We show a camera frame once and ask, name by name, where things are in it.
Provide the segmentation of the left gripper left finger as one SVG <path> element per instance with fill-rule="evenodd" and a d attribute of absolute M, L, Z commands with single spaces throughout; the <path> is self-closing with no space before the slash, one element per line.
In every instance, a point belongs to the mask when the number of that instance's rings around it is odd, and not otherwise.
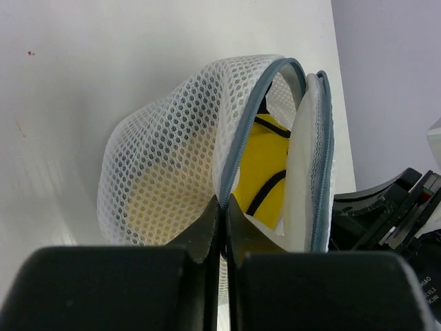
<path fill-rule="evenodd" d="M 2 330 L 215 330 L 221 208 L 162 246 L 59 246 L 31 254 Z"/>

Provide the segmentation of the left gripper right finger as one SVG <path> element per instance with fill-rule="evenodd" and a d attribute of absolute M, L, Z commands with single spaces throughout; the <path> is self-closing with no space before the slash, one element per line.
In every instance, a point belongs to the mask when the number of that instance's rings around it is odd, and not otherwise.
<path fill-rule="evenodd" d="M 232 330 L 432 330 L 409 264 L 388 252 L 290 253 L 225 213 Z"/>

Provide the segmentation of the round white mesh laundry bag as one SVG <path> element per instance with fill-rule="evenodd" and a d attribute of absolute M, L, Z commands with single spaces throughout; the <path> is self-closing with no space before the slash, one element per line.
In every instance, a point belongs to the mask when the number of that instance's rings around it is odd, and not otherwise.
<path fill-rule="evenodd" d="M 277 54 L 212 62 L 117 125 L 97 195 L 104 237 L 115 245 L 164 245 L 212 197 L 225 210 L 245 175 L 239 163 L 261 103 L 291 131 L 281 245 L 326 251 L 335 142 L 329 81 Z"/>

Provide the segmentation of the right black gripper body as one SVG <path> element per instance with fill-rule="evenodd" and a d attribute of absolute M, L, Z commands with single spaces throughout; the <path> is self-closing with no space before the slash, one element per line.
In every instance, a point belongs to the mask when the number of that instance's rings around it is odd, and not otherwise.
<path fill-rule="evenodd" d="M 440 231 L 422 233 L 440 207 L 440 175 L 407 168 L 392 180 L 334 197 L 330 250 L 399 254 L 418 276 L 431 307 L 440 306 Z"/>

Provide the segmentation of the yellow bra black trim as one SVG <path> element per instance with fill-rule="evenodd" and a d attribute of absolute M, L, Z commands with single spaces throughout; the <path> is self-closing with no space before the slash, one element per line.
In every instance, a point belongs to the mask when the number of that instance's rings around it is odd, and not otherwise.
<path fill-rule="evenodd" d="M 286 161 L 291 132 L 270 115 L 262 101 L 252 123 L 234 188 L 241 210 L 275 230 L 282 218 Z"/>

